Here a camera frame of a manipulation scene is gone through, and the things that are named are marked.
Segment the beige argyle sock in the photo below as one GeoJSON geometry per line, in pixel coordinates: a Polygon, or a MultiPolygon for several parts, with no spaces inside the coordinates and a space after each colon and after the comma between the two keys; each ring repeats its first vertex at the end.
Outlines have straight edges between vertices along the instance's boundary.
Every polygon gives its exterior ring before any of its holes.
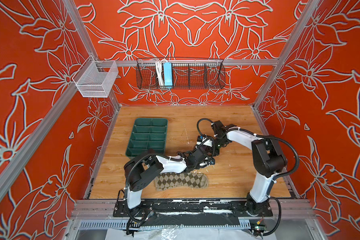
{"type": "Polygon", "coordinates": [[[209,186],[209,179],[202,173],[164,173],[154,179],[157,191],[186,187],[191,189],[205,189],[209,186]]]}

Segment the green plastic divider tray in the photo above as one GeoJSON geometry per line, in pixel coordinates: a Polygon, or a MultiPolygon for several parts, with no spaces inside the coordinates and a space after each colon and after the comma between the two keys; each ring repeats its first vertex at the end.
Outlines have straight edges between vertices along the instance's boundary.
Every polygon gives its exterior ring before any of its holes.
{"type": "Polygon", "coordinates": [[[165,118],[137,118],[125,152],[130,160],[146,150],[164,154],[166,149],[168,120],[165,118]]]}

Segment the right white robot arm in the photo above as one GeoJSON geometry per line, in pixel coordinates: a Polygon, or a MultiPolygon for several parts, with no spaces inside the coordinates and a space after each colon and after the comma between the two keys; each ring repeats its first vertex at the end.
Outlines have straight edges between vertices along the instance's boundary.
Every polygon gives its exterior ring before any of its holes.
{"type": "Polygon", "coordinates": [[[236,142],[252,151],[253,164],[257,171],[252,189],[246,197],[246,212],[257,216],[268,206],[270,193],[277,179],[296,172],[300,159],[295,148],[287,141],[272,135],[258,135],[236,125],[224,125],[221,121],[213,122],[202,118],[197,122],[197,130],[201,137],[199,146],[205,152],[205,160],[199,163],[204,168],[210,165],[220,149],[232,142],[236,142]],[[283,172],[288,160],[280,146],[283,143],[294,154],[294,167],[283,172]]]}

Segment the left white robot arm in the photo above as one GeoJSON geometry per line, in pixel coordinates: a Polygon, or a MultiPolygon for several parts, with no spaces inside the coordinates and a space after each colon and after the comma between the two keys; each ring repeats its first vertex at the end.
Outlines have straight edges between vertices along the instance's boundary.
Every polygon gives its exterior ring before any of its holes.
{"type": "Polygon", "coordinates": [[[125,197],[128,209],[141,204],[142,191],[156,177],[166,173],[190,173],[204,168],[214,160],[215,140],[202,138],[192,151],[178,152],[176,156],[166,156],[154,149],[148,149],[124,165],[126,187],[125,197]]]}

